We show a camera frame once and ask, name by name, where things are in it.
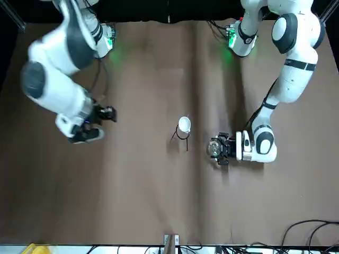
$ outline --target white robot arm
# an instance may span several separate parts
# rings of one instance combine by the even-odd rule
[[[54,1],[64,20],[55,30],[33,42],[22,70],[24,93],[40,106],[57,113],[56,125],[72,143],[103,137],[102,120],[116,121],[112,106],[101,107],[70,75],[103,57],[112,49],[101,24],[75,0]]]
[[[271,12],[280,15],[272,29],[272,41],[287,58],[262,105],[246,124],[249,132],[237,132],[235,139],[219,134],[209,143],[209,153],[218,163],[228,164],[227,157],[258,162],[276,159],[271,114],[280,102],[295,102],[305,90],[318,61],[315,49],[325,34],[324,26],[310,10],[312,3],[313,0],[242,0],[246,11],[243,20],[235,24],[234,53],[241,57],[250,53],[262,18],[260,9],[268,5]]]

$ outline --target brown table surface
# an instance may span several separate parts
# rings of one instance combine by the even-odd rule
[[[284,230],[306,219],[339,219],[339,84],[328,38],[299,100],[272,116],[274,163],[215,167],[205,151],[219,131],[241,130],[279,75],[284,56],[265,21],[251,55],[234,57],[206,22],[118,24],[115,52],[104,59],[109,104],[118,123],[105,139],[71,145],[55,114],[23,95],[20,70],[28,45],[53,25],[19,34],[0,99],[0,243],[279,244]],[[74,76],[90,87],[97,61]],[[101,71],[95,95],[104,90]],[[185,142],[169,139],[189,115]],[[316,224],[302,225],[287,244],[306,244]],[[333,244],[319,231],[314,244]]]

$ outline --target black background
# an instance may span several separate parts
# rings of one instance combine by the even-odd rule
[[[27,23],[60,23],[62,21],[61,14],[52,2],[39,0],[9,0],[8,2]],[[329,2],[330,0],[314,0],[312,11],[320,16]],[[224,20],[230,17],[239,19],[244,13],[240,0],[100,0],[93,8],[101,22],[153,20],[167,23],[168,16],[171,17],[171,23],[184,20]],[[274,14],[267,17],[269,20],[276,18]],[[15,47],[18,30],[2,9],[0,9],[0,22],[4,27],[1,39],[2,66],[7,66]],[[336,24],[339,24],[339,10],[336,10],[326,23],[329,41],[337,66],[339,66]],[[5,73],[6,68],[0,71],[0,84],[3,82]]]

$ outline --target black wire stand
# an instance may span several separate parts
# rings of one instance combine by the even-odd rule
[[[178,124],[178,125],[176,126],[176,128],[175,128],[175,132],[173,133],[170,142],[172,141],[172,139],[174,138],[175,135],[176,135],[180,140],[186,140],[186,152],[188,152],[188,151],[189,151],[189,141],[188,141],[188,139],[189,139],[191,133],[190,133],[190,132],[187,133],[187,136],[186,136],[185,138],[182,138],[182,137],[179,136],[179,134],[178,134],[178,127],[179,127],[179,124]]]

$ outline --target yellow object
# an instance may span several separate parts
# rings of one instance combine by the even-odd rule
[[[51,254],[47,246],[35,246],[34,243],[30,244],[22,254]]]

